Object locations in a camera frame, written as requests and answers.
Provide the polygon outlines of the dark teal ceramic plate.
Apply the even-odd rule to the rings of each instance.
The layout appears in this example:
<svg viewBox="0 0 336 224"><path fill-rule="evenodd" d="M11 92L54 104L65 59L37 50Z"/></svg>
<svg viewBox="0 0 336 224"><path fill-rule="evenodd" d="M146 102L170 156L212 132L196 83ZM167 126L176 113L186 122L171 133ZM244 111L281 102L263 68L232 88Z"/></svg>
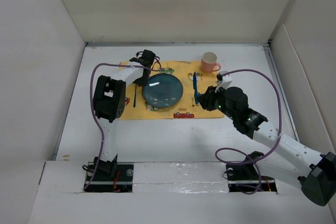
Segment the dark teal ceramic plate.
<svg viewBox="0 0 336 224"><path fill-rule="evenodd" d="M155 108L166 109L175 106L183 96L181 81L172 74L159 73L149 77L142 88L145 102Z"/></svg>

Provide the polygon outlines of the blue metal knife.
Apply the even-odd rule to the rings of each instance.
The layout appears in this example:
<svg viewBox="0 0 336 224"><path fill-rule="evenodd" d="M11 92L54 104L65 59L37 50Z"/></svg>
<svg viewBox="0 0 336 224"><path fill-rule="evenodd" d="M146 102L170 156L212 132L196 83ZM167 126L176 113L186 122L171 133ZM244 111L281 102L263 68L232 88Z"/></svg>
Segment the blue metal knife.
<svg viewBox="0 0 336 224"><path fill-rule="evenodd" d="M193 89L194 89L194 100L195 100L195 105L198 106L199 102L198 102L198 96L199 96L199 92L197 90L197 74L196 72L193 73Z"/></svg>

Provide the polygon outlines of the blue metal fork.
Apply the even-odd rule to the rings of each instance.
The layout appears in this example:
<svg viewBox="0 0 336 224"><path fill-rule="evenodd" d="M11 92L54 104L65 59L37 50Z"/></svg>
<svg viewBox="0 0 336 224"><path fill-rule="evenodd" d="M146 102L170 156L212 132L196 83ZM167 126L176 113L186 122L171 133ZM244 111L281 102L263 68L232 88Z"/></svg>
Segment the blue metal fork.
<svg viewBox="0 0 336 224"><path fill-rule="evenodd" d="M134 88L134 99L133 99L133 107L136 107L136 102L137 102L137 85L135 84L135 88Z"/></svg>

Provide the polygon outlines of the pink ceramic mug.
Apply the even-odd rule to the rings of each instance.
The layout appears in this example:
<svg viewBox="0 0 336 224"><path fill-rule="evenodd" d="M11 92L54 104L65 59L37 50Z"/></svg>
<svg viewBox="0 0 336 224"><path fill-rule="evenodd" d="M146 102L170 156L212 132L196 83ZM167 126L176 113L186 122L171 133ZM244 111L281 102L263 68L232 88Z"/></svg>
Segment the pink ceramic mug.
<svg viewBox="0 0 336 224"><path fill-rule="evenodd" d="M201 70L205 73L220 71L221 65L217 62L217 55L213 52L206 52L202 55Z"/></svg>

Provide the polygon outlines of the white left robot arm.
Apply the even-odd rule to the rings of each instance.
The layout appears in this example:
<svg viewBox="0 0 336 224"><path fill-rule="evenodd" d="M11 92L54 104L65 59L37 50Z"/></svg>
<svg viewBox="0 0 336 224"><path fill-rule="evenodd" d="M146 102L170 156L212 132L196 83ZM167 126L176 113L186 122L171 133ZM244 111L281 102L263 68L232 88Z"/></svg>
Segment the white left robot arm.
<svg viewBox="0 0 336 224"><path fill-rule="evenodd" d="M117 167L110 162L117 158L115 120L121 117L126 107L126 89L131 84L145 86L150 73L154 71L152 66L155 60L157 60L156 54L145 49L137 52L135 57L124 64L100 63L91 74L90 85L92 86L99 67L119 68L110 76L100 75L96 87L94 89L90 87L91 112L102 135L98 159L105 162L100 165L99 174L105 180L112 180L117 175Z"/></svg>

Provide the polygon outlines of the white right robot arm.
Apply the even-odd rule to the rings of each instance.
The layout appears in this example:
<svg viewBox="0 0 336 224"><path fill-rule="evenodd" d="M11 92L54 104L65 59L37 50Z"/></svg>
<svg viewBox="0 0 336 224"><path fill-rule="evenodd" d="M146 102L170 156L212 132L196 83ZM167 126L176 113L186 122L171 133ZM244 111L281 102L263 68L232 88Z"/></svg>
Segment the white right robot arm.
<svg viewBox="0 0 336 224"><path fill-rule="evenodd" d="M326 206L335 195L335 154L319 153L281 133L268 119L248 105L241 88L210 86L196 97L204 110L218 110L232 120L234 128L270 148L298 171L296 180L303 194L314 204Z"/></svg>

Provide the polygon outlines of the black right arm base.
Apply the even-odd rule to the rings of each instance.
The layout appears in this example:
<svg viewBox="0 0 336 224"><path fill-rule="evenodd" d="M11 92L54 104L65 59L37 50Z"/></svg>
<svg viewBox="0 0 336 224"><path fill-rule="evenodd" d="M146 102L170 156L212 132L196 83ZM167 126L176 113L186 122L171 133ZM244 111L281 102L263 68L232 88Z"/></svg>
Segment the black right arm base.
<svg viewBox="0 0 336 224"><path fill-rule="evenodd" d="M229 192L241 192L250 194L258 189L258 192L277 192L275 179L259 174L254 164L226 165L223 177L228 180Z"/></svg>

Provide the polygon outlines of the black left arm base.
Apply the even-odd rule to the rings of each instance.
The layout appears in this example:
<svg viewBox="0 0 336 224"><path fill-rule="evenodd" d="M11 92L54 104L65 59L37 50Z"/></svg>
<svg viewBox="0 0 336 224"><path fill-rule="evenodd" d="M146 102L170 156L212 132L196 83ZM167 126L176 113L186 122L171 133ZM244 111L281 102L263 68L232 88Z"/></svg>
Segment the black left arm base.
<svg viewBox="0 0 336 224"><path fill-rule="evenodd" d="M93 162L83 165L82 169L86 172L85 184L83 190L88 193L131 193L133 191L133 163L119 163L117 156L113 161L99 161L98 168L94 172L95 164L98 158Z"/></svg>

